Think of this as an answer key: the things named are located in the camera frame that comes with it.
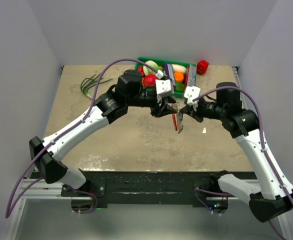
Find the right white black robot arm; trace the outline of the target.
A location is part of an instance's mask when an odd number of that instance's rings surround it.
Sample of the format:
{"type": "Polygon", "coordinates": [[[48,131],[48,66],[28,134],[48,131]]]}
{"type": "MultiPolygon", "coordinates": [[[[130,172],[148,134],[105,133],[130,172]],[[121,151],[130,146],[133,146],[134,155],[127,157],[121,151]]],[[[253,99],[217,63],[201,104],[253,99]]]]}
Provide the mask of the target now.
{"type": "Polygon", "coordinates": [[[258,110],[243,108],[241,93],[232,82],[222,82],[214,89],[216,100],[203,99],[201,89],[185,88],[185,107],[180,112],[197,122],[205,118],[219,120],[249,160],[259,186],[251,185],[223,170],[210,177],[212,195],[232,195],[248,204],[255,218],[268,222],[293,209],[293,185],[286,178],[267,144],[258,110]]]}

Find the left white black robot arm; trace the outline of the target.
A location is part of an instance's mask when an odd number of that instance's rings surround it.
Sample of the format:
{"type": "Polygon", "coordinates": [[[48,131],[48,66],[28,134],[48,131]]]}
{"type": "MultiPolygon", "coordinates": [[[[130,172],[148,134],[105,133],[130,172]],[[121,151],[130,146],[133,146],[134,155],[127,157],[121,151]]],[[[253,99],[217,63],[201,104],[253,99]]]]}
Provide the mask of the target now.
{"type": "Polygon", "coordinates": [[[150,108],[155,118],[177,113],[171,107],[174,85],[161,71],[156,74],[155,85],[143,88],[144,78],[136,70],[126,70],[117,83],[95,100],[82,115],[58,132],[40,139],[35,136],[29,141],[30,155],[37,170],[47,184],[61,182],[72,187],[78,196],[90,191],[84,173],[62,163],[63,158],[75,146],[94,132],[126,115],[129,107],[150,108]]]}

